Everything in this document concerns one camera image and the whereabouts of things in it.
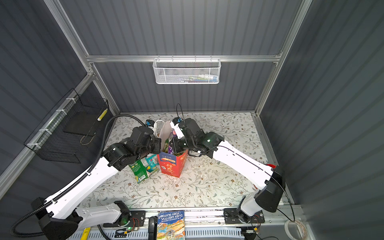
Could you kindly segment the purple Fox's candy bag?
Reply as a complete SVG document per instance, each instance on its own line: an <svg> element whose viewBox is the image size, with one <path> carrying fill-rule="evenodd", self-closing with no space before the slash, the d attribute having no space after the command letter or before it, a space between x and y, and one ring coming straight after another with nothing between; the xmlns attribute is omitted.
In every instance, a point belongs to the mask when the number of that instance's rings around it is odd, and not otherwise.
<svg viewBox="0 0 384 240"><path fill-rule="evenodd" d="M177 134L174 130L171 131L168 137L168 154L174 155L175 150L172 144L173 138L177 137Z"/></svg>

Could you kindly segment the green spring tea candy bag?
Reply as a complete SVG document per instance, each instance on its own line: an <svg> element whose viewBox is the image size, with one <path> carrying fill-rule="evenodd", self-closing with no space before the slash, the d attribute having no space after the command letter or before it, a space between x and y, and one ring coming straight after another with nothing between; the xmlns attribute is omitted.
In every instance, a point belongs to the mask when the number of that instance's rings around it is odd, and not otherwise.
<svg viewBox="0 0 384 240"><path fill-rule="evenodd" d="M146 159L141 159L131 164L130 169L132 170L138 184L149 178L155 170Z"/></svg>

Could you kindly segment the teal mint candy bag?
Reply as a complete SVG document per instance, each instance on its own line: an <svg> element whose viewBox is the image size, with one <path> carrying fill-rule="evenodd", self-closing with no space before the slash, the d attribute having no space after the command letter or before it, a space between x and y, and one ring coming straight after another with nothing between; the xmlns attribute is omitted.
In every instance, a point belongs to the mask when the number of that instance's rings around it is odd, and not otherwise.
<svg viewBox="0 0 384 240"><path fill-rule="evenodd" d="M147 161L147 172L152 173L159 170L158 155L150 155L146 157Z"/></svg>

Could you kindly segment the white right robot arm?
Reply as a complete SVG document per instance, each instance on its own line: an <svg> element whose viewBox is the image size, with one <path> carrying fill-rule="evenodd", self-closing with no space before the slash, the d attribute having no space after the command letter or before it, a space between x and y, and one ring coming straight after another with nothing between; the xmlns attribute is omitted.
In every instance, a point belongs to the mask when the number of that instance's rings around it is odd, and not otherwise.
<svg viewBox="0 0 384 240"><path fill-rule="evenodd" d="M199 157L207 156L231 167L246 177L256 191L243 197L237 207L237 217L243 223L249 223L253 216L262 210L270 213L277 211L282 196L286 193L285 172L281 167L264 165L233 147L217 133L205 133L191 118L174 118L170 123L176 136L169 145L176 153L193 151Z"/></svg>

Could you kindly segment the red paper gift bag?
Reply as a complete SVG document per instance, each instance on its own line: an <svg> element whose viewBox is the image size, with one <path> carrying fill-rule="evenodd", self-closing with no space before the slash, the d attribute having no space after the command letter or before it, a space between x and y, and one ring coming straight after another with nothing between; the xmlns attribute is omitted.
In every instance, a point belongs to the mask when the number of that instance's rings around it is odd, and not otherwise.
<svg viewBox="0 0 384 240"><path fill-rule="evenodd" d="M156 121L161 130L157 136L161 139L161 152L157 155L158 163L163 174L179 178L185 166L188 150L176 146L178 137L171 127L171 121Z"/></svg>

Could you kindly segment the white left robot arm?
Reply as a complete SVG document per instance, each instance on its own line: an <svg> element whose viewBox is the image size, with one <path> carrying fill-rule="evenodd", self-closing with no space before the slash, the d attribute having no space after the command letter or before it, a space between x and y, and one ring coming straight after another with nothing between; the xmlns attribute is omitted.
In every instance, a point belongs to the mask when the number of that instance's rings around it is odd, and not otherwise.
<svg viewBox="0 0 384 240"><path fill-rule="evenodd" d="M102 224L125 227L133 223L132 214L122 201L93 208L80 208L79 204L93 190L125 167L148 154L159 154L161 142L149 127L135 127L129 138L110 145L102 152L94 167L88 168L47 199L35 200L35 210L38 209L37 204L48 204L45 209L37 211L43 235L49 240L66 240L76 231L85 228Z"/></svg>

